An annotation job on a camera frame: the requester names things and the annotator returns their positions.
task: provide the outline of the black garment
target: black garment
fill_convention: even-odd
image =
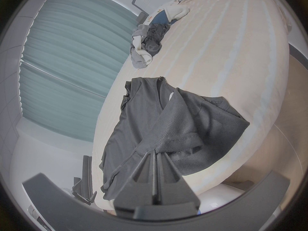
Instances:
[[[147,37],[141,44],[142,49],[150,53],[151,56],[155,56],[161,49],[160,41],[164,38],[164,35],[169,29],[170,26],[167,24],[151,24]]]
[[[120,121],[99,165],[107,200],[146,152],[167,152],[181,174],[190,175],[221,159],[249,125],[225,98],[200,97],[171,87],[164,77],[135,78],[125,88]]]

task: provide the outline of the clothing tag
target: clothing tag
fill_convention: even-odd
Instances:
[[[170,96],[169,96],[169,100],[171,99],[172,95],[173,95],[173,92],[170,94]]]

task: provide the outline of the green curtain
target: green curtain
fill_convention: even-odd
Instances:
[[[93,141],[102,104],[129,55],[136,19],[112,0],[47,0],[22,53],[23,116]]]

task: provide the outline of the tiled wall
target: tiled wall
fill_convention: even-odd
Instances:
[[[0,172],[9,187],[10,164],[21,118],[18,72],[29,28],[46,0],[29,0],[10,25],[0,45]]]

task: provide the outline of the striped bed sheet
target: striped bed sheet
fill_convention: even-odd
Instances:
[[[184,176],[196,194],[228,178],[260,147],[274,124],[284,98],[289,67],[289,21],[274,0],[183,0],[190,12],[173,24],[161,51],[144,69],[130,56],[115,79],[99,114],[92,153],[93,191],[99,208],[103,173],[98,167],[104,147],[119,121],[125,82],[164,76],[173,87],[200,96],[223,96],[249,127],[219,161]]]

